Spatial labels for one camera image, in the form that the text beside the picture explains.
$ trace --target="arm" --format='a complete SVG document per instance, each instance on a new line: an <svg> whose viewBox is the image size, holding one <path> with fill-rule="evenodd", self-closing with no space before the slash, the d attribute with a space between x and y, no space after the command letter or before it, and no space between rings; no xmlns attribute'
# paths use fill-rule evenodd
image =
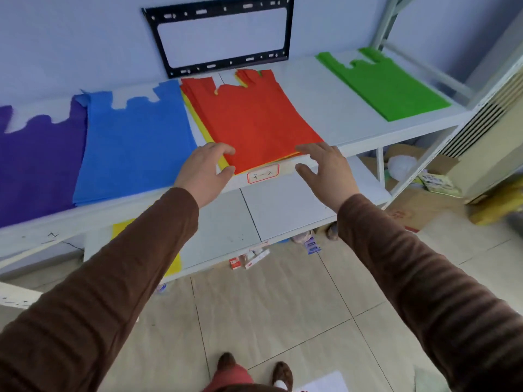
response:
<svg viewBox="0 0 523 392"><path fill-rule="evenodd" d="M175 187L0 334L0 389L95 391L166 270L198 228L198 210L234 169L223 144L198 148Z"/></svg>
<svg viewBox="0 0 523 392"><path fill-rule="evenodd" d="M327 145L299 149L298 166L338 214L340 237L371 272L403 322L454 390L520 390L523 318L359 194L345 158Z"/></svg>

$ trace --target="floor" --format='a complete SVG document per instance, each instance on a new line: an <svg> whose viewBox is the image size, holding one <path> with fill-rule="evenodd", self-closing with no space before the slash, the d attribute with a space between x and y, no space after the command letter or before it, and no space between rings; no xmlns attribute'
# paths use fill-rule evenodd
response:
<svg viewBox="0 0 523 392"><path fill-rule="evenodd" d="M523 314L523 240L504 223L478 227L443 213L420 239ZM334 371L350 392L412 391L414 367L436 373L411 332L341 241L322 251L271 246L252 269L221 267L183 277L155 294L101 390L199 391L231 351L255 382L283 360L299 387ZM78 267L70 261L10 281L46 291ZM0 308L0 326L19 310Z"/></svg>

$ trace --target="person's left hand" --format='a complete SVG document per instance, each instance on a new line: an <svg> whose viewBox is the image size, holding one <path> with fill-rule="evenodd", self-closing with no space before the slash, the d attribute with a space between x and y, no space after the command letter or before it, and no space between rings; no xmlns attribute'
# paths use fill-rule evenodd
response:
<svg viewBox="0 0 523 392"><path fill-rule="evenodd" d="M227 166L216 174L216 164L223 154L236 150L225 143L207 143L198 147L181 167L174 187L187 190L201 209L216 199L234 175L236 167Z"/></svg>

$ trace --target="brown sleeve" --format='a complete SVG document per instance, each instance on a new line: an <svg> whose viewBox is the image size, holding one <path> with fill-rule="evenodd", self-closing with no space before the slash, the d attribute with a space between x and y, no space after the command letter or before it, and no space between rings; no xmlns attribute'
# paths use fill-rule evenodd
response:
<svg viewBox="0 0 523 392"><path fill-rule="evenodd" d="M523 318L361 194L338 231L453 390L523 390Z"/></svg>
<svg viewBox="0 0 523 392"><path fill-rule="evenodd" d="M194 198L170 189L6 326L0 334L0 390L95 391L197 229Z"/></svg>

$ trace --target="brown slipper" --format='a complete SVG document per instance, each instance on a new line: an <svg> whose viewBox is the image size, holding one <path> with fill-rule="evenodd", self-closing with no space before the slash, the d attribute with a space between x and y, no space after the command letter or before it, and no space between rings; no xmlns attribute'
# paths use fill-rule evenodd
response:
<svg viewBox="0 0 523 392"><path fill-rule="evenodd" d="M236 360L231 352L225 352L218 360L218 371L231 368L236 365Z"/></svg>
<svg viewBox="0 0 523 392"><path fill-rule="evenodd" d="M278 362L272 371L272 383L274 385L276 381L283 381L287 386L287 391L292 391L292 384L294 383L294 378L292 377L292 371L289 365L285 362Z"/></svg>

